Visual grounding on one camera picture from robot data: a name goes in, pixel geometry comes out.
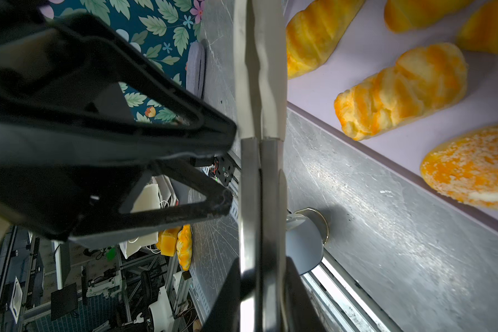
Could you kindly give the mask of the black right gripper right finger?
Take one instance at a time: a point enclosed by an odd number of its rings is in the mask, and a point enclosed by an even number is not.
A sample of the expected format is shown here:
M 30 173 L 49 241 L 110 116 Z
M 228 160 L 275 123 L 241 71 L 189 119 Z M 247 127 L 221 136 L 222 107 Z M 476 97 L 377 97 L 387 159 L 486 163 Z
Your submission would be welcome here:
M 285 319 L 287 331 L 324 331 L 293 260 L 286 259 Z M 257 310 L 255 294 L 242 282 L 239 259 L 232 266 L 211 309 L 203 331 L 267 331 L 262 324 L 264 312 Z

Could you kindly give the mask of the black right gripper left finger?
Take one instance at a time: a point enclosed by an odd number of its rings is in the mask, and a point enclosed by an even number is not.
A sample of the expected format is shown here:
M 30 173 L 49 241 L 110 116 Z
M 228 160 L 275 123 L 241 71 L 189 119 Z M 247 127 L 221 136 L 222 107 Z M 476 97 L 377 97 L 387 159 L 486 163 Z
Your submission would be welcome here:
M 89 13 L 0 1 L 0 238 L 11 225 L 102 248 L 229 213 L 196 169 L 236 124 Z

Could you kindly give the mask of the sugared oval bread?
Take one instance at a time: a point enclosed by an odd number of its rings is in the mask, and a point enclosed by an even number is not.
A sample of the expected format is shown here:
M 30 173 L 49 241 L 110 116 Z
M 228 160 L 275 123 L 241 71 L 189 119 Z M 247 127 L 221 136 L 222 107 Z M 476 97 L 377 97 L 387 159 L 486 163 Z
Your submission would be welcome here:
M 498 124 L 439 145 L 425 156 L 420 173 L 444 196 L 498 210 Z

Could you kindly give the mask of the cream and steel tongs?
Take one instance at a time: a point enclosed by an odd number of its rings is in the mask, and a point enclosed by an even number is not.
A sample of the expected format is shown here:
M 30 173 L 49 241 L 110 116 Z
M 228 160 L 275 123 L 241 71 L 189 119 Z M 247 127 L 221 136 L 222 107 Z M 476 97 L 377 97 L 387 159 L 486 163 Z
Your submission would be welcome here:
M 285 331 L 286 24 L 280 1 L 236 1 L 233 59 L 242 171 L 242 331 Z

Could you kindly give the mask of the twisted bread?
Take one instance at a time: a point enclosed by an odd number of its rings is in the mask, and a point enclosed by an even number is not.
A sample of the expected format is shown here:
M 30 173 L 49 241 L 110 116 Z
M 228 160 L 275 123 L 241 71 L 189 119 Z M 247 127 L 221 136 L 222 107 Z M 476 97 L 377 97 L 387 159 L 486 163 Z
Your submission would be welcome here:
M 467 88 L 466 59 L 444 42 L 405 52 L 394 66 L 339 94 L 333 106 L 344 134 L 362 141 L 456 105 Z

